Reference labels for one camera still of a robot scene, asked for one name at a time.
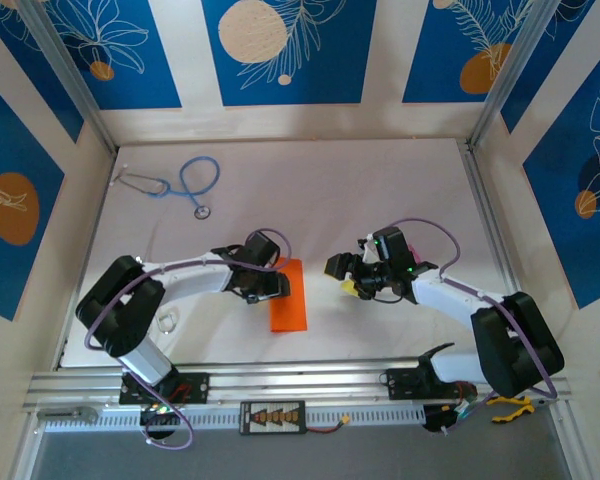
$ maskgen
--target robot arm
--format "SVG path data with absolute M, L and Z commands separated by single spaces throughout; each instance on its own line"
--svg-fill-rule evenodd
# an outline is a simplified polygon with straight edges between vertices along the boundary
M 509 321 L 491 302 L 513 315 L 549 375 L 564 368 L 551 331 L 526 293 L 503 296 L 480 291 L 441 275 L 432 263 L 417 263 L 397 227 L 379 230 L 358 244 L 363 253 L 334 255 L 327 261 L 325 273 L 350 282 L 362 300 L 391 288 L 398 297 L 439 310 L 473 332 L 476 350 L 430 356 L 427 368 L 433 367 L 437 380 L 489 383 L 500 395 L 514 397 L 542 379 Z
M 126 302 L 120 301 L 94 332 L 111 357 L 119 359 L 136 375 L 166 396 L 178 387 L 178 371 L 147 336 L 159 308 L 197 293 L 230 291 L 247 303 L 290 294 L 287 277 L 276 271 L 255 271 L 280 255 L 278 245 L 261 232 L 245 245 L 214 249 L 190 259 L 194 266 L 170 271 L 165 264 L 142 264 L 130 256 L 118 258 L 80 301 L 76 316 L 90 328 L 105 306 L 129 282 L 146 272 L 162 273 L 139 283 Z

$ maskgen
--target gray floor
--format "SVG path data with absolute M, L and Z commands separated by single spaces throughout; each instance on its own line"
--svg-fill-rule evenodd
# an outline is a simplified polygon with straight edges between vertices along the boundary
M 337 480 L 570 478 L 549 412 L 492 425 L 477 413 L 449 437 L 421 427 L 348 427 L 331 435 L 196 433 L 164 452 L 138 432 L 46 434 L 36 480 Z

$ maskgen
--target yellow clamp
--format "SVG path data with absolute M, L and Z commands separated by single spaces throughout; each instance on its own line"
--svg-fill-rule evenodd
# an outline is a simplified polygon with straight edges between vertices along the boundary
M 519 398 L 506 398 L 506 397 L 494 397 L 491 400 L 487 401 L 487 405 L 495 405 L 496 403 L 506 403 L 508 405 L 519 405 L 520 408 L 513 412 L 510 415 L 505 417 L 492 417 L 491 421 L 493 423 L 509 423 L 513 422 L 516 418 L 521 417 L 522 415 L 530 415 L 536 411 L 533 406 L 531 399 L 529 397 L 519 397 Z
M 342 284 L 340 284 L 340 288 L 342 288 L 342 290 L 347 292 L 349 295 L 357 297 L 358 291 L 355 289 L 354 285 L 355 284 L 353 283 L 353 280 L 345 280 L 344 282 L 342 282 Z

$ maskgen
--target yellow connector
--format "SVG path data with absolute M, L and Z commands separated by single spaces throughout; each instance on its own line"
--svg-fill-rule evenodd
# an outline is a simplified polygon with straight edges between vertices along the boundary
M 342 288 L 345 292 L 347 292 L 349 295 L 353 295 L 354 297 L 358 296 L 358 292 L 356 291 L 355 287 L 354 287 L 354 283 L 353 280 L 345 280 L 344 282 L 342 282 L 342 284 L 340 285 L 340 288 Z

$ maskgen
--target cable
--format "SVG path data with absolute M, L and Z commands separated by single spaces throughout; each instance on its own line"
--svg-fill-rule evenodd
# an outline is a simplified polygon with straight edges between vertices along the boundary
M 96 317 L 96 319 L 93 322 L 93 324 L 91 325 L 91 327 L 89 327 L 89 329 L 87 330 L 87 334 L 84 337 L 85 348 L 87 348 L 88 350 L 94 350 L 94 351 L 104 350 L 102 347 L 98 347 L 97 345 L 92 345 L 91 338 L 95 334 L 96 330 L 98 330 L 98 327 L 100 327 L 100 324 L 104 321 L 104 319 L 107 317 L 107 315 L 109 315 L 109 313 L 111 313 L 113 308 L 122 299 L 122 297 L 127 295 L 129 292 L 131 292 L 137 285 L 139 285 L 140 283 L 145 281 L 147 278 L 151 278 L 155 275 L 162 274 L 165 272 L 171 272 L 173 270 L 179 270 L 182 268 L 189 268 L 189 267 L 196 267 L 196 266 L 200 266 L 200 265 L 235 265 L 235 266 L 239 266 L 239 267 L 243 267 L 243 268 L 248 268 L 251 270 L 256 270 L 259 272 L 276 272 L 276 271 L 286 267 L 289 264 L 289 262 L 291 261 L 291 255 L 292 255 L 291 242 L 289 242 L 289 239 L 282 232 L 280 232 L 274 228 L 259 228 L 258 230 L 255 230 L 254 232 L 249 234 L 249 236 L 247 238 L 251 238 L 257 232 L 271 232 L 271 233 L 278 235 L 282 239 L 282 241 L 284 242 L 284 244 L 287 248 L 287 255 L 286 255 L 284 262 L 282 262 L 278 266 L 268 268 L 268 267 L 259 267 L 257 265 L 251 265 L 249 263 L 244 263 L 244 262 L 236 262 L 234 260 L 207 260 L 205 262 L 203 262 L 202 260 L 189 260 L 189 261 L 185 261 L 185 262 L 174 263 L 172 265 L 167 265 L 164 268 L 156 268 L 149 272 L 145 272 L 142 275 L 140 275 L 139 277 L 133 279 L 127 285 L 125 285 L 111 299 L 111 301 L 102 309 L 102 311 Z M 182 450 L 182 449 L 187 448 L 189 445 L 191 445 L 193 443 L 193 435 L 194 435 L 193 434 L 193 426 L 191 425 L 189 420 L 185 417 L 185 415 L 180 411 L 180 409 L 178 409 L 168 399 L 166 399 L 162 395 L 160 395 L 149 383 L 147 383 L 142 378 L 140 378 L 136 373 L 134 373 L 131 370 L 131 368 L 128 365 L 126 365 L 122 360 L 120 360 L 120 359 L 116 359 L 116 360 L 118 360 L 118 362 L 122 365 L 122 367 L 126 371 L 128 371 L 128 373 L 133 377 L 133 379 L 136 382 L 138 382 L 138 384 L 141 385 L 147 392 L 149 392 L 156 399 L 160 400 L 162 403 L 164 403 L 169 408 L 171 408 L 173 410 L 173 412 L 178 416 L 178 418 L 180 418 L 180 420 L 182 422 L 184 422 L 185 426 L 187 427 L 187 430 L 189 431 L 189 439 L 184 444 L 175 445 L 175 446 L 163 445 L 161 443 L 155 442 L 149 436 L 149 432 L 148 432 L 149 425 L 147 424 L 145 426 L 145 429 L 143 430 L 143 435 L 147 439 L 147 443 L 150 445 L 153 445 L 155 447 L 162 448 L 164 450 Z
M 385 305 L 394 305 L 396 303 L 400 303 L 403 299 L 404 297 L 398 297 L 397 300 L 382 300 L 380 298 L 373 297 L 371 300 L 378 303 L 384 303 Z
M 338 422 L 338 424 L 335 427 L 330 427 L 330 428 L 307 427 L 307 432 L 322 433 L 322 434 L 337 432 L 338 430 L 340 430 L 343 426 L 345 426 L 350 421 L 351 421 L 351 419 L 349 418 L 349 415 L 345 415 L 340 419 L 340 421 Z
M 136 382 L 138 382 L 138 385 L 141 385 L 142 388 L 144 388 L 147 392 L 149 392 L 151 395 L 153 395 L 156 399 L 158 399 L 164 405 L 169 407 L 173 411 L 173 413 L 175 413 L 176 416 L 185 424 L 185 426 L 187 427 L 187 430 L 189 432 L 189 438 L 182 445 L 164 445 L 162 443 L 156 442 L 153 438 L 151 438 L 149 436 L 149 426 L 150 426 L 151 422 L 147 422 L 147 424 L 144 426 L 144 429 L 142 430 L 142 434 L 144 435 L 144 438 L 146 439 L 147 443 L 149 445 L 153 445 L 154 447 L 158 447 L 163 450 L 184 450 L 185 448 L 188 448 L 193 443 L 193 435 L 194 435 L 193 434 L 193 425 L 191 425 L 191 422 L 189 422 L 189 419 L 185 416 L 185 414 L 182 413 L 182 410 L 180 410 L 178 407 L 176 407 L 173 403 L 171 403 L 165 397 L 160 395 L 151 385 L 149 385 L 149 383 L 145 382 L 142 379 L 142 377 L 140 377 L 133 370 L 131 370 L 122 360 L 118 360 L 118 361 L 127 370 L 127 373 L 129 373 L 129 375 L 131 375 L 133 377 L 133 379 Z
M 187 182 L 184 179 L 184 173 L 187 170 L 187 168 L 189 168 L 191 165 L 193 165 L 196 162 L 201 162 L 201 161 L 211 162 L 216 169 L 216 174 L 215 174 L 215 177 L 213 177 L 213 180 L 211 180 L 211 183 L 209 185 L 207 185 L 204 188 L 201 188 L 200 190 L 198 190 L 196 192 L 192 192 L 191 190 L 189 190 L 189 186 L 187 185 Z M 200 208 L 202 205 L 200 205 L 200 203 L 198 203 L 198 201 L 196 200 L 196 197 L 198 195 L 204 195 L 205 193 L 209 192 L 209 190 L 211 190 L 213 187 L 216 186 L 216 183 L 218 183 L 219 178 L 220 178 L 220 164 L 218 163 L 218 161 L 215 158 L 208 157 L 206 155 L 192 158 L 191 160 L 188 160 L 187 162 L 185 162 L 184 165 L 182 165 L 182 167 L 180 168 L 180 183 L 182 183 L 182 188 L 184 188 L 184 192 L 181 192 L 181 194 L 183 196 L 189 197 L 189 199 L 191 200 L 191 202 L 193 203 L 193 206 L 195 208 Z
M 500 302 L 498 302 L 497 300 L 494 300 L 493 298 L 489 297 L 488 295 L 481 295 L 480 292 L 474 288 L 468 287 L 467 285 L 463 285 L 462 283 L 456 282 L 450 278 L 447 277 L 443 277 L 444 272 L 451 267 L 452 265 L 456 264 L 458 262 L 458 260 L 460 259 L 460 254 L 461 254 L 461 249 L 460 249 L 460 242 L 458 242 L 458 239 L 449 231 L 447 230 L 445 227 L 443 227 L 442 225 L 440 225 L 439 223 L 436 223 L 432 220 L 427 220 L 425 218 L 419 218 L 419 217 L 407 217 L 407 218 L 402 218 L 400 220 L 397 220 L 395 222 L 393 222 L 392 224 L 388 225 L 389 227 L 395 227 L 398 226 L 401 223 L 406 223 L 406 222 L 420 222 L 420 223 L 426 223 L 428 225 L 432 225 L 434 227 L 436 227 L 437 229 L 439 229 L 440 231 L 442 231 L 443 233 L 445 233 L 447 235 L 447 237 L 449 237 L 449 239 L 451 239 L 451 241 L 453 242 L 453 245 L 456 248 L 456 254 L 454 255 L 454 257 L 447 263 L 445 263 L 441 268 L 440 268 L 440 280 L 443 283 L 446 283 L 447 285 L 456 288 L 462 292 L 468 293 L 469 295 L 472 295 L 480 300 L 484 300 L 485 302 L 487 302 L 489 305 L 495 307 L 498 309 L 498 311 L 507 319 L 507 321 L 509 322 L 509 324 L 511 325 L 511 327 L 513 328 L 513 330 L 516 332 L 516 334 L 518 335 L 518 338 L 520 338 L 520 341 L 522 342 L 522 344 L 524 345 L 524 347 L 527 349 L 527 352 L 529 353 L 529 356 L 531 357 L 531 360 L 533 361 L 533 364 L 536 366 L 536 368 L 538 369 L 538 372 L 540 372 L 540 376 L 542 377 L 542 380 L 547 384 L 547 387 L 549 388 L 549 391 L 546 392 L 544 390 L 541 390 L 539 388 L 536 387 L 531 387 L 530 390 L 538 393 L 540 395 L 543 395 L 551 400 L 555 400 L 556 398 L 558 398 L 558 391 L 555 388 L 555 385 L 553 384 L 553 381 L 551 380 L 551 377 L 549 376 L 546 368 L 544 367 L 544 365 L 542 364 L 542 361 L 540 360 L 540 357 L 538 357 L 538 354 L 535 352 L 535 350 L 533 349 L 533 345 L 531 345 L 531 342 L 529 341 L 529 338 L 525 335 L 525 333 L 522 331 L 522 328 L 520 327 L 520 325 L 518 324 L 518 322 L 516 321 L 516 319 L 513 317 L 513 315 L 511 315 L 511 313 L 504 308 Z M 452 431 L 455 430 L 458 425 L 460 423 L 462 423 L 462 421 L 464 421 L 467 417 L 469 417 L 469 415 L 473 414 L 473 412 L 475 410 L 477 410 L 478 408 L 482 407 L 483 405 L 485 405 L 487 403 L 488 400 L 490 400 L 491 398 L 493 398 L 494 396 L 496 396 L 496 392 L 495 390 L 492 391 L 491 393 L 489 393 L 475 408 L 469 410 L 467 412 L 467 414 L 460 420 L 458 420 L 458 422 L 456 422 L 455 425 L 452 425 L 450 428 L 446 429 L 445 433 L 448 431 Z
M 437 229 L 439 229 L 440 231 L 442 231 L 453 242 L 453 245 L 456 247 L 456 254 L 451 260 L 449 260 L 442 267 L 440 267 L 440 277 L 442 278 L 442 274 L 447 270 L 447 268 L 449 268 L 451 265 L 454 265 L 455 263 L 457 263 L 458 260 L 460 259 L 461 250 L 460 250 L 460 243 L 458 242 L 458 239 L 456 237 L 454 237 L 453 234 L 449 230 L 447 230 L 445 227 L 443 227 L 439 223 L 436 223 L 432 220 L 427 220 L 426 218 L 420 218 L 420 217 L 402 218 L 400 220 L 396 220 L 395 222 L 393 222 L 390 225 L 387 225 L 387 227 L 397 227 L 401 223 L 407 223 L 407 222 L 419 222 L 419 223 L 426 223 L 427 225 L 432 225 L 432 226 L 436 227 Z

